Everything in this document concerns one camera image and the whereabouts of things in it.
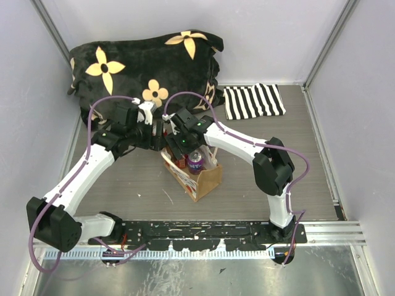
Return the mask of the burlap watermelon canvas bag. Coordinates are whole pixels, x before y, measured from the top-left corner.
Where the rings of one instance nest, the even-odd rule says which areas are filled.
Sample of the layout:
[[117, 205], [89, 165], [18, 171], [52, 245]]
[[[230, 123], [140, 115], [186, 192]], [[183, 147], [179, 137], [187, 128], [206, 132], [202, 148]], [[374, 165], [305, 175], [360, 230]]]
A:
[[170, 174], [177, 180], [194, 202], [197, 202], [221, 184], [223, 174], [223, 168], [216, 158], [217, 148], [212, 150], [209, 146], [203, 145], [197, 150], [199, 150], [204, 157], [204, 168], [198, 175], [193, 175], [189, 172], [188, 162], [185, 169], [179, 169], [175, 165], [176, 159], [169, 147], [162, 149], [160, 152], [166, 169], [168, 169]]

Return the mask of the red cola can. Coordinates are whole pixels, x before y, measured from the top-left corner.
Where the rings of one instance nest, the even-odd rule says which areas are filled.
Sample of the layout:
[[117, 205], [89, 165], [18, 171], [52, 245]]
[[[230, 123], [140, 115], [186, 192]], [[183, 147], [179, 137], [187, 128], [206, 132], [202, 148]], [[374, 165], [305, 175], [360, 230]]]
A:
[[184, 155], [181, 159], [175, 160], [175, 165], [181, 170], [185, 169], [187, 167], [187, 157]]

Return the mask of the purple fanta can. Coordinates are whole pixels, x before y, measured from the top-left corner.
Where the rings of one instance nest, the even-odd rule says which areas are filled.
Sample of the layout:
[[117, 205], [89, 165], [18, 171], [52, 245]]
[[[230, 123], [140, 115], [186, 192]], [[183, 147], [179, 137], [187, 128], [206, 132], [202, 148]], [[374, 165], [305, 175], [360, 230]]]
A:
[[193, 175], [198, 175], [204, 168], [204, 157], [199, 150], [194, 150], [188, 155], [188, 170]]

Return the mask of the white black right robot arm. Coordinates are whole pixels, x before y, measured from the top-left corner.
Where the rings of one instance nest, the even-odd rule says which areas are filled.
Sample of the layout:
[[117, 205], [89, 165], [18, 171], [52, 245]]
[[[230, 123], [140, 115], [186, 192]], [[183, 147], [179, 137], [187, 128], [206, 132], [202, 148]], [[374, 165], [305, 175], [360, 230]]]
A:
[[222, 125], [215, 116], [198, 119], [186, 109], [163, 114], [162, 119], [171, 126], [165, 139], [176, 158], [201, 146], [210, 146], [250, 164], [257, 187], [268, 199], [271, 237], [284, 243], [293, 235], [295, 217], [289, 209], [286, 190], [293, 180], [294, 164], [279, 139], [248, 137]]

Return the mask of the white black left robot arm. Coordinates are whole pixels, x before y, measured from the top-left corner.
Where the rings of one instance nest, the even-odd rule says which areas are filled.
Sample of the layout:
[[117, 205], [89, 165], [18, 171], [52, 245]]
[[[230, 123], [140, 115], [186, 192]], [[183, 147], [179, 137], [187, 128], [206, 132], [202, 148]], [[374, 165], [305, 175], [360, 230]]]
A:
[[76, 217], [82, 199], [129, 147], [159, 150], [162, 127], [153, 125], [157, 106], [143, 102], [131, 107], [118, 106], [109, 130], [97, 131], [85, 153], [66, 177], [43, 198], [32, 197], [27, 203], [30, 232], [35, 239], [68, 252], [80, 241], [102, 237], [118, 244], [125, 235], [123, 220], [109, 212]]

